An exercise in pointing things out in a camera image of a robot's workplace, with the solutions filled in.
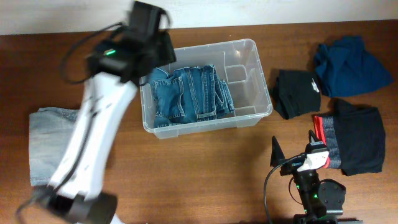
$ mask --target white logo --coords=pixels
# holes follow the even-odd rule
[[[312,88],[313,88],[317,93],[319,93],[319,89],[318,89],[317,84],[315,83],[315,80],[314,80],[314,79],[312,79]]]

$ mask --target wooden table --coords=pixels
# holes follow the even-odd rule
[[[0,36],[0,220],[14,222],[17,206],[30,197],[29,117],[40,107],[78,108],[82,86],[63,83],[58,63],[85,33]],[[366,48],[398,79],[398,21],[287,24],[177,29],[175,47],[250,38],[256,41],[268,86],[277,69],[313,69],[319,43],[361,35]],[[92,43],[70,61],[70,73],[83,75],[83,57]],[[386,129],[386,160],[380,174],[346,177],[320,170],[347,188],[343,218],[366,223],[398,220],[398,83],[374,93],[347,98],[377,106]],[[322,112],[330,110],[322,97]],[[159,140],[142,127],[139,98],[127,109],[108,161],[104,189],[119,195],[117,214],[126,223],[264,222],[263,183],[270,171],[271,137],[287,157],[302,152],[313,129],[312,116],[290,121],[274,111],[257,125]],[[290,177],[269,182],[270,213],[289,219],[303,208],[288,193]],[[28,223],[63,223],[38,208],[24,211]]]

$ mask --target storage box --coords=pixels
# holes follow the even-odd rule
[[[183,67],[216,65],[220,79],[228,84],[235,112],[222,119],[154,128],[156,103],[149,85],[140,87],[144,129],[159,139],[222,128],[257,124],[272,112],[266,79],[256,43],[250,39],[175,49],[177,61],[163,68],[172,73]]]

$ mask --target clothing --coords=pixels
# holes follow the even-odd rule
[[[284,119],[319,111],[321,106],[318,78],[313,72],[280,70],[271,95],[275,110]]]
[[[346,175],[382,171],[386,133],[379,110],[336,100],[333,116],[316,116],[315,130],[330,150],[329,168]]]
[[[391,74],[365,50],[362,37],[344,37],[332,46],[320,44],[316,73],[326,96],[354,96],[376,91],[393,82]]]
[[[67,150],[78,110],[41,108],[29,115],[30,184],[45,185]]]
[[[214,65],[185,67],[173,74],[156,68],[149,84],[157,103],[155,128],[218,119],[235,110],[228,86]]]

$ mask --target white background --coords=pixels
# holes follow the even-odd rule
[[[143,0],[174,28],[398,19],[397,0]],[[125,20],[131,0],[0,0],[0,34],[96,30]]]

